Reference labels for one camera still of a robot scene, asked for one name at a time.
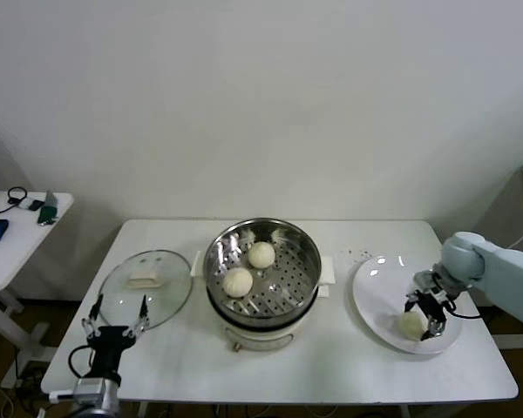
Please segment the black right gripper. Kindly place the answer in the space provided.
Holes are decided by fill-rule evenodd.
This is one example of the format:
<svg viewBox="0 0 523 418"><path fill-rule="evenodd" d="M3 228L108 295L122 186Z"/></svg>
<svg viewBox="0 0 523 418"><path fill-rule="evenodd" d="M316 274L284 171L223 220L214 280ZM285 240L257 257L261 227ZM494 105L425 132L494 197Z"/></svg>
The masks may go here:
<svg viewBox="0 0 523 418"><path fill-rule="evenodd" d="M419 290L406 295L404 312L409 313L415 305L418 305L420 310L429 319L420 340L425 341L441 336L445 331L446 326L446 317L443 306L431 293L423 293Z"/></svg>

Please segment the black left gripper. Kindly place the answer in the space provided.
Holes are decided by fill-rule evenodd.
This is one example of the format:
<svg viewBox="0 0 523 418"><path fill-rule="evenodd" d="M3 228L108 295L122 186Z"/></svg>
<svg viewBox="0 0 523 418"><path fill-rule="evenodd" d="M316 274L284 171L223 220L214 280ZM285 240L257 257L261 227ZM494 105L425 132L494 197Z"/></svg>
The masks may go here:
<svg viewBox="0 0 523 418"><path fill-rule="evenodd" d="M94 352L87 378L120 379L119 363L122 353L131 348L150 327L147 296L144 294L139 315L131 326L97 326L97 318L103 301L100 293L88 316L81 320L89 347Z"/></svg>

